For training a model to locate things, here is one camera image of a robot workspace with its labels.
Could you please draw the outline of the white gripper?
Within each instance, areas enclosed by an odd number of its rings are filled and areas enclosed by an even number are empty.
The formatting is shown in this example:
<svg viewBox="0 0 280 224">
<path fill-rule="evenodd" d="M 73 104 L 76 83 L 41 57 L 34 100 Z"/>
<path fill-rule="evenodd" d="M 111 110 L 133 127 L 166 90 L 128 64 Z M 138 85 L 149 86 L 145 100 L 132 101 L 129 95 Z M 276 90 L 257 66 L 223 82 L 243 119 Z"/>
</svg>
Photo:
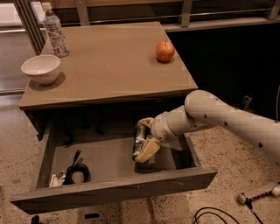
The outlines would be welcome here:
<svg viewBox="0 0 280 224">
<path fill-rule="evenodd" d="M 158 152 L 161 142 L 168 143 L 177 137 L 169 127 L 167 115 L 168 113 L 164 112 L 155 118 L 146 117 L 137 122 L 138 125 L 150 129 L 150 133 L 154 137 L 145 140 L 142 149 L 135 158 L 136 162 L 144 163 L 149 160 Z"/>
</svg>

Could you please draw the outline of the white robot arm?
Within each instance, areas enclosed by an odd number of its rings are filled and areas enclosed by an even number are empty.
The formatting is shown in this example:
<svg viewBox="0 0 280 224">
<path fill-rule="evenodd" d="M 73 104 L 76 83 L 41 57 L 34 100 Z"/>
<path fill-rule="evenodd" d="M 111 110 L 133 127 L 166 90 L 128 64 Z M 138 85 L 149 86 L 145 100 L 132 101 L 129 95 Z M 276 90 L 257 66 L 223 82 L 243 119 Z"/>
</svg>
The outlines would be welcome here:
<svg viewBox="0 0 280 224">
<path fill-rule="evenodd" d="M 274 161 L 280 162 L 279 122 L 231 107 L 204 90 L 192 91 L 182 106 L 154 118 L 141 119 L 138 125 L 141 131 L 150 130 L 150 136 L 140 141 L 136 151 L 135 160 L 138 163 L 154 156 L 161 144 L 212 125 L 225 128 Z"/>
</svg>

